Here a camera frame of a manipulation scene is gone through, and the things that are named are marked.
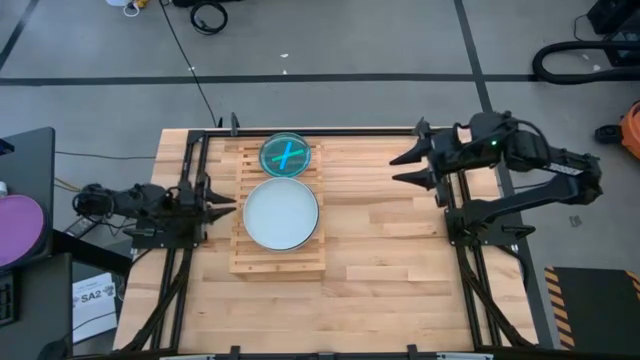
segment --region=butcher block tabletop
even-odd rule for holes
[[[177,184],[188,131],[163,131],[152,183]],[[473,350],[443,209],[436,207],[433,191],[391,180],[393,174],[426,166],[388,165],[415,138],[305,139],[320,154],[319,228],[326,262],[321,278],[286,281],[264,274],[248,280],[230,273],[231,239],[241,214],[226,215],[208,228],[208,240],[194,251],[180,353],[229,353],[232,345],[243,353],[404,352],[408,344],[419,351]],[[215,192],[236,198],[239,149],[263,140],[211,139],[206,171]],[[472,198],[500,196],[492,170],[466,174]],[[483,251],[496,304],[536,342],[517,260],[493,247]],[[131,270],[115,348],[131,341],[156,306],[165,255],[166,250],[153,250]],[[173,313],[169,308],[165,317],[163,346],[169,344]],[[484,311],[478,316],[488,344]]]

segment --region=white bowl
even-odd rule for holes
[[[251,191],[244,206],[244,226],[249,236],[273,251],[302,246],[318,224],[318,201],[296,179],[269,179]]]

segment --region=concrete floor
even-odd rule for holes
[[[462,3],[479,59],[473,70],[456,3]],[[168,7],[177,35],[200,76],[239,75],[203,85],[217,116],[238,114],[252,126],[413,125],[422,116],[436,125],[465,123],[483,104],[474,77],[529,74],[542,46],[572,40],[573,19],[594,0],[245,0],[225,4],[230,16],[223,33],[205,37],[188,12]],[[24,16],[25,9],[33,8]],[[154,155],[163,128],[211,127],[212,120],[193,84],[166,77],[190,76],[157,2],[136,18],[102,0],[4,0],[0,2],[0,136],[52,126],[57,149],[113,156]],[[584,19],[579,34],[597,39]],[[603,54],[576,52],[548,60],[561,73],[607,68]],[[439,74],[440,81],[261,82],[253,75]],[[8,86],[4,79],[23,86]],[[113,78],[127,85],[77,85]],[[57,85],[29,86],[40,83]],[[139,85],[155,79],[158,84]],[[636,83],[559,87],[534,82],[488,82],[490,104],[536,123],[552,145],[602,158],[605,195],[588,207],[550,205],[523,213],[538,231],[529,238],[542,288],[546,265],[628,269],[640,273],[640,164],[623,149],[602,147],[593,130],[615,123],[640,98]],[[150,179],[152,160],[100,160],[58,155],[56,176],[74,184],[100,182],[125,188]],[[513,174],[514,185],[545,179],[544,173]],[[54,225],[75,219],[72,194],[56,189]],[[570,216],[582,225],[572,227]],[[99,229],[86,240],[101,246],[125,241]],[[551,321],[550,306],[546,310]],[[554,343],[557,346],[557,333]],[[108,349],[110,338],[82,344],[78,353]]]

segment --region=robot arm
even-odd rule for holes
[[[136,184],[123,191],[107,189],[100,184],[85,186],[73,200],[78,215],[88,217],[121,215],[136,219],[136,228],[124,233],[133,237],[138,248],[192,248],[203,236],[197,227],[213,223],[235,210],[211,205],[235,202],[211,191],[210,178],[204,173],[195,187],[188,181],[165,189],[153,184]]]
[[[536,133],[519,129],[528,125]],[[462,143],[458,129],[469,129],[471,141]],[[546,205],[590,204],[602,194],[602,173],[598,159],[589,154],[576,154],[549,146],[535,125],[511,117],[511,113],[480,113],[472,117],[469,125],[456,124],[437,133],[421,120],[416,126],[416,145],[391,161],[391,165],[420,162],[426,157],[429,166],[421,171],[395,175],[393,178],[436,189],[436,202],[443,207],[448,203],[445,177],[463,170],[493,167],[504,161],[513,171],[527,172],[541,169],[556,173],[547,184],[494,201],[471,200],[448,215],[456,227],[466,231],[477,230],[497,217]]]

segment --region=wooden pallet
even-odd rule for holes
[[[231,235],[229,272],[249,281],[295,281],[321,279],[326,269],[325,237],[322,223],[323,185],[321,146],[311,144],[311,163],[296,177],[313,191],[319,206],[319,220],[311,238],[300,248],[274,252],[258,245],[247,233],[242,220],[244,204],[251,190],[270,179],[260,167],[258,152],[262,142],[239,144],[234,226]]]

